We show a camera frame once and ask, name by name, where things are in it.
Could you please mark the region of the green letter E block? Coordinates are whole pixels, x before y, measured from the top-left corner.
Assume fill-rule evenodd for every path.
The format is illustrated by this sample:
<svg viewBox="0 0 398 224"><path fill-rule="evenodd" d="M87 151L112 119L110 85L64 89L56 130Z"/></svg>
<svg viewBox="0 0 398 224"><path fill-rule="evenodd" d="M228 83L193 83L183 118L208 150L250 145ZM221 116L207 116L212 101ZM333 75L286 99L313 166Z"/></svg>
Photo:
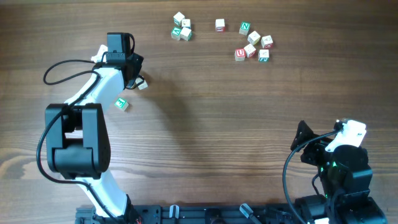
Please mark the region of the green letter E block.
<svg viewBox="0 0 398 224"><path fill-rule="evenodd" d="M123 99L123 98L118 98L115 103L114 103L115 107L117 107L118 109L122 110L122 111L126 111L129 103Z"/></svg>

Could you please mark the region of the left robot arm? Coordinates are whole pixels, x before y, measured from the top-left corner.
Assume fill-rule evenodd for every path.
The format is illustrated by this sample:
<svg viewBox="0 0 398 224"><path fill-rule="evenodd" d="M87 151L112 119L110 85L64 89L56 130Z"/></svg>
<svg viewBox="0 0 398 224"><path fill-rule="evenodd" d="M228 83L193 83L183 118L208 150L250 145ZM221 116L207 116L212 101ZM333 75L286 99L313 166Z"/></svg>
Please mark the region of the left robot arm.
<svg viewBox="0 0 398 224"><path fill-rule="evenodd" d="M104 113L125 89L145 82L140 75L144 58L134 51L134 36L109 32L103 52L90 60L91 78L73 97L45 109L45 130L36 152L37 167L48 180L76 184L93 203L76 210L76 223L142 223L131 200L109 170L111 147Z"/></svg>

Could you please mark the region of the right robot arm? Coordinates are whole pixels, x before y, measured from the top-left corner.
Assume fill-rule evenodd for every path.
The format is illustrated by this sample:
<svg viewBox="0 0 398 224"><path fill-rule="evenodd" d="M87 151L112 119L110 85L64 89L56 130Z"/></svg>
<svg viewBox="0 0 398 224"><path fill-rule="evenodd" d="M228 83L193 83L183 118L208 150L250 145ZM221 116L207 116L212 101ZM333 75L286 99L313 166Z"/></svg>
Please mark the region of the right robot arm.
<svg viewBox="0 0 398 224"><path fill-rule="evenodd" d="M352 119L336 121L330 133L317 135L301 121L291 155L317 167L323 194L288 201L299 223L387 223L377 203L369 196L373 171L368 152L361 147L366 125Z"/></svg>

